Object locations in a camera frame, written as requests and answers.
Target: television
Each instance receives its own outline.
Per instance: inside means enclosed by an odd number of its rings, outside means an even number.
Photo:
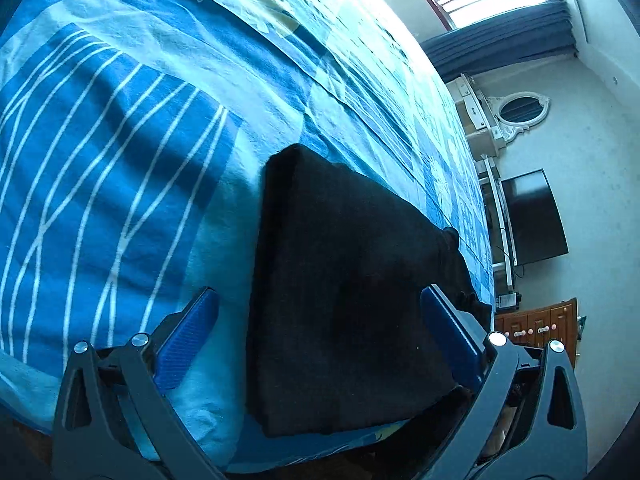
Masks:
[[[543,170],[502,181],[514,265],[567,254],[564,229]]]

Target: black cloth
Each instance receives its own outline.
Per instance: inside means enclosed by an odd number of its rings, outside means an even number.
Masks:
[[[248,411],[267,436],[405,420],[455,386],[418,300],[437,283],[488,323],[458,241],[304,146],[270,158],[246,342]]]

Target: blue curtain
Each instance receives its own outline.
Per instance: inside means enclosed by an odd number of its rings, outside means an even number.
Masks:
[[[522,7],[420,44],[445,82],[541,57],[576,52],[566,2]]]

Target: silver screw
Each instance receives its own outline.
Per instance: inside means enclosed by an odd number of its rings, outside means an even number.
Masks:
[[[489,341],[494,346],[505,346],[507,344],[507,338],[500,332],[491,332],[489,334]]]
[[[551,348],[554,352],[557,352],[559,354],[564,352],[564,345],[561,342],[556,340],[553,340],[552,342],[549,343],[549,348]]]
[[[87,351],[88,348],[89,345],[86,343],[86,341],[79,341],[76,343],[76,346],[74,346],[74,352],[76,354],[83,354]]]
[[[143,332],[136,334],[131,338],[133,346],[144,346],[149,342],[149,336]]]

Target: bed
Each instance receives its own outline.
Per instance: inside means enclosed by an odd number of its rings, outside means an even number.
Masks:
[[[455,106],[381,0],[23,0],[0,36],[0,110],[0,402],[45,433],[77,341],[123,344],[203,285],[220,316],[168,398],[217,466],[265,470],[400,427],[267,439],[245,413],[262,171],[294,142],[455,227],[494,304]]]

